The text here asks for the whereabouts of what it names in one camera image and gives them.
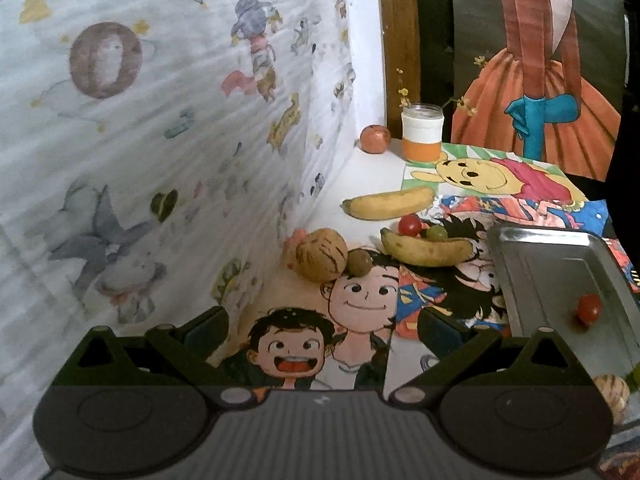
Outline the dried yellow flower sprig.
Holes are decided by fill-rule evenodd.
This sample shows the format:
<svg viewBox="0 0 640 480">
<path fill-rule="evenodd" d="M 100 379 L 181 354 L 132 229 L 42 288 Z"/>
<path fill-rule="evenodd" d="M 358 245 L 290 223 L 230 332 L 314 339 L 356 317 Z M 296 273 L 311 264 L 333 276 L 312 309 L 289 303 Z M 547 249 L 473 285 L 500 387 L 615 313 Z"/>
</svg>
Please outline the dried yellow flower sprig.
<svg viewBox="0 0 640 480">
<path fill-rule="evenodd" d="M 471 100 L 454 93 L 454 55 L 446 50 L 436 58 L 428 54 L 416 66 L 397 66 L 397 107 L 408 110 L 411 105 L 440 105 L 447 113 L 460 110 L 463 115 L 474 117 L 477 107 Z"/>
</svg>

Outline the green grape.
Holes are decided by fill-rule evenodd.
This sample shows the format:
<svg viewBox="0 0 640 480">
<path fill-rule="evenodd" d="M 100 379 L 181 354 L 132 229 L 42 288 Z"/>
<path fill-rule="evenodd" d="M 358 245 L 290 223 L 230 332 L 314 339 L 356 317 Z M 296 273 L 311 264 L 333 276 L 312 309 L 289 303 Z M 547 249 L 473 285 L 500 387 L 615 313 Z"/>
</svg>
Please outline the green grape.
<svg viewBox="0 0 640 480">
<path fill-rule="evenodd" d="M 443 226 L 429 226 L 425 231 L 425 237 L 431 242 L 442 242 L 448 238 L 448 232 Z"/>
</svg>

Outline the red cherry tomato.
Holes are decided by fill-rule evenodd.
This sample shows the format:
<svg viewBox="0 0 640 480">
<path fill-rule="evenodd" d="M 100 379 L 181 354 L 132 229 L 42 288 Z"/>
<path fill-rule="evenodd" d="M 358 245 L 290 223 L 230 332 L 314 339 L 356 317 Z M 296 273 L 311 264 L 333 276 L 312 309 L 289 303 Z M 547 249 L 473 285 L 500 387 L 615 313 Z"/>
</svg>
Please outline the red cherry tomato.
<svg viewBox="0 0 640 480">
<path fill-rule="evenodd" d="M 417 214 L 406 214 L 398 221 L 397 231 L 403 236 L 417 237 L 422 232 L 422 221 Z"/>
<path fill-rule="evenodd" d="M 582 325 L 591 326 L 599 321 L 603 309 L 603 302 L 598 295 L 581 296 L 576 307 L 576 318 Z"/>
</svg>

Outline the white cartoon print cloth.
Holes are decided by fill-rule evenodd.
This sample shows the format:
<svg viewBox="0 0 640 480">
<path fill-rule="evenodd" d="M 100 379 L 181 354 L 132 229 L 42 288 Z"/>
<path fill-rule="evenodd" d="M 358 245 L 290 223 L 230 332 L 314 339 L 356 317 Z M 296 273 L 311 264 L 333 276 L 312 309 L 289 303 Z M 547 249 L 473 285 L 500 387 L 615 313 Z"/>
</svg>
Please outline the white cartoon print cloth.
<svg viewBox="0 0 640 480">
<path fill-rule="evenodd" d="M 95 325 L 262 292 L 352 150 L 348 0 L 1 0 L 1 474 Z"/>
</svg>

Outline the small brown kiwi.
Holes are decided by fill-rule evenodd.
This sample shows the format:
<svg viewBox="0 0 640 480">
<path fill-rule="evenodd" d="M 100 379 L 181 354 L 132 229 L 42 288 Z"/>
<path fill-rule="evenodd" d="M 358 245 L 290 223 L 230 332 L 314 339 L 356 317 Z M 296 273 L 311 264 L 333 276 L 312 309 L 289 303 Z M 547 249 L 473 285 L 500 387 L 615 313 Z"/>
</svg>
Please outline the small brown kiwi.
<svg viewBox="0 0 640 480">
<path fill-rule="evenodd" d="M 354 278 L 366 276 L 373 268 L 373 259 L 367 249 L 357 248 L 348 253 L 346 270 Z"/>
</svg>

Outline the colourful anime drawing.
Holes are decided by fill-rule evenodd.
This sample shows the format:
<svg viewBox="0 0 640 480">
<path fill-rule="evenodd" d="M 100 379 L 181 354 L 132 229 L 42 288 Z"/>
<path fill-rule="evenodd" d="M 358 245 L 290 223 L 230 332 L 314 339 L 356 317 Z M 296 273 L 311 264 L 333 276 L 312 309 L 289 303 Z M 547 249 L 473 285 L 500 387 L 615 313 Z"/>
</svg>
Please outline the colourful anime drawing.
<svg viewBox="0 0 640 480">
<path fill-rule="evenodd" d="M 489 326 L 509 330 L 508 307 L 515 298 L 503 267 L 506 244 L 568 243 L 570 234 L 600 237 L 626 278 L 631 296 L 639 298 L 639 273 L 613 232 L 603 200 L 559 202 L 514 197 L 445 195 L 421 218 L 421 235 L 443 228 L 450 238 L 472 243 L 473 255 L 456 266 L 400 271 L 397 333 L 418 338 L 420 312 L 432 309 L 466 327 Z"/>
</svg>

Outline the brown wooden door frame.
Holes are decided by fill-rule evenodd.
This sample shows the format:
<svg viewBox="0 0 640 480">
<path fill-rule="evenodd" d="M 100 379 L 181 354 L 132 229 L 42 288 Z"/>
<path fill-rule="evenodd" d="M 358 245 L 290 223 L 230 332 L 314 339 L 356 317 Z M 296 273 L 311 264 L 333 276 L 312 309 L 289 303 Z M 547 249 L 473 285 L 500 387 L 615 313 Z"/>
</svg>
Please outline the brown wooden door frame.
<svg viewBox="0 0 640 480">
<path fill-rule="evenodd" d="M 418 0 L 380 0 L 386 122 L 401 137 L 401 110 L 420 101 L 421 62 Z"/>
</svg>

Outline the orange dress girl poster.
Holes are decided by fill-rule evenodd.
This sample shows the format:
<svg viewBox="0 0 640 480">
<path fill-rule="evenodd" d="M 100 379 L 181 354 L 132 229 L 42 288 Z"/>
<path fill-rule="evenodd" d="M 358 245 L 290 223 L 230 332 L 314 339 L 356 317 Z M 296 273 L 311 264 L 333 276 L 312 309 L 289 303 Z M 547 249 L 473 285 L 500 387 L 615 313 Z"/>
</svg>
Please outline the orange dress girl poster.
<svg viewBox="0 0 640 480">
<path fill-rule="evenodd" d="M 574 0 L 500 1 L 506 44 L 460 98 L 452 140 L 604 180 L 620 113 L 582 76 Z"/>
</svg>

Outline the yellow banana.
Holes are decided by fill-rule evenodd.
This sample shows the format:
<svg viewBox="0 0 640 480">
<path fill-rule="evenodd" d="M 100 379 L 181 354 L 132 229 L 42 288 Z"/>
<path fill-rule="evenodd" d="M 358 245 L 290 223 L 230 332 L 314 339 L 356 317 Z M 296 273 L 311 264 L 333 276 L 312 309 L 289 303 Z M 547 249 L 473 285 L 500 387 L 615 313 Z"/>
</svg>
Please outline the yellow banana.
<svg viewBox="0 0 640 480">
<path fill-rule="evenodd" d="M 456 266 L 474 256 L 473 244 L 466 238 L 432 242 L 422 237 L 401 235 L 387 228 L 380 231 L 380 237 L 385 251 L 409 266 Z"/>
<path fill-rule="evenodd" d="M 434 202 L 435 192 L 427 186 L 406 190 L 361 195 L 341 203 L 342 209 L 359 220 L 382 221 L 416 214 Z"/>
</svg>

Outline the striped pepino melon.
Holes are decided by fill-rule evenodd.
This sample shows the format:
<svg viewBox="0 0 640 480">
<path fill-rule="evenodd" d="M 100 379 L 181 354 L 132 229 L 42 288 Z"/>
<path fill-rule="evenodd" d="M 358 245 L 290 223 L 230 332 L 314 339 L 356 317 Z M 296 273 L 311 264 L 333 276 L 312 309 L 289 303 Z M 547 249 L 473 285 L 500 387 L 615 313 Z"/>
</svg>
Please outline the striped pepino melon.
<svg viewBox="0 0 640 480">
<path fill-rule="evenodd" d="M 625 419 L 626 408 L 630 398 L 627 383 L 620 376 L 613 374 L 599 375 L 593 382 L 608 404 L 616 426 L 620 426 Z"/>
<path fill-rule="evenodd" d="M 336 280 L 345 271 L 348 248 L 334 229 L 318 229 L 306 234 L 297 244 L 294 270 L 306 280 L 323 283 Z"/>
</svg>

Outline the red apple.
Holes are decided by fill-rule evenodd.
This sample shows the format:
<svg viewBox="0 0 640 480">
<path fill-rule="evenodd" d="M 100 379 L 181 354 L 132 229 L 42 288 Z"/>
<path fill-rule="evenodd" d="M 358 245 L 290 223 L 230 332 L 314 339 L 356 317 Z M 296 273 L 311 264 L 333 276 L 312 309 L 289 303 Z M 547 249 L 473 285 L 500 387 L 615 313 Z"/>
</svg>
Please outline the red apple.
<svg viewBox="0 0 640 480">
<path fill-rule="evenodd" d="M 383 125 L 370 125 L 363 128 L 360 133 L 360 148 L 373 155 L 383 154 L 390 146 L 390 130 Z"/>
</svg>

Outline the silver metal tray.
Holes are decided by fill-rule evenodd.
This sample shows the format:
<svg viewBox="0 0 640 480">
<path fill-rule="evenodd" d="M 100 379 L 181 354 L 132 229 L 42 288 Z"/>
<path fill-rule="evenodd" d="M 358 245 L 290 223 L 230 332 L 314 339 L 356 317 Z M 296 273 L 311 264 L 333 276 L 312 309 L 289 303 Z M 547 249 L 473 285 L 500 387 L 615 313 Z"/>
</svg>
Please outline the silver metal tray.
<svg viewBox="0 0 640 480">
<path fill-rule="evenodd" d="M 549 326 L 591 375 L 631 373 L 639 362 L 639 308 L 600 237 L 570 234 L 558 248 L 514 240 L 506 244 L 503 269 L 515 294 L 508 307 L 513 335 L 528 337 Z M 575 315 L 579 298 L 588 294 L 603 302 L 591 326 Z"/>
</svg>

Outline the orange white glass jar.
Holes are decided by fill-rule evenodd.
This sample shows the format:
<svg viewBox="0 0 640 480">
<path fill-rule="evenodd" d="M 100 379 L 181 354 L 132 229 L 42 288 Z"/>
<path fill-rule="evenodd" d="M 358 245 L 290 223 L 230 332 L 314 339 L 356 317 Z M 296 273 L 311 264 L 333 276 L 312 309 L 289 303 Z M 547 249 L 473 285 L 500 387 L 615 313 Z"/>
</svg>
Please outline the orange white glass jar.
<svg viewBox="0 0 640 480">
<path fill-rule="evenodd" d="M 442 108 L 433 104 L 411 104 L 401 111 L 401 143 L 410 162 L 437 162 L 442 151 Z"/>
</svg>

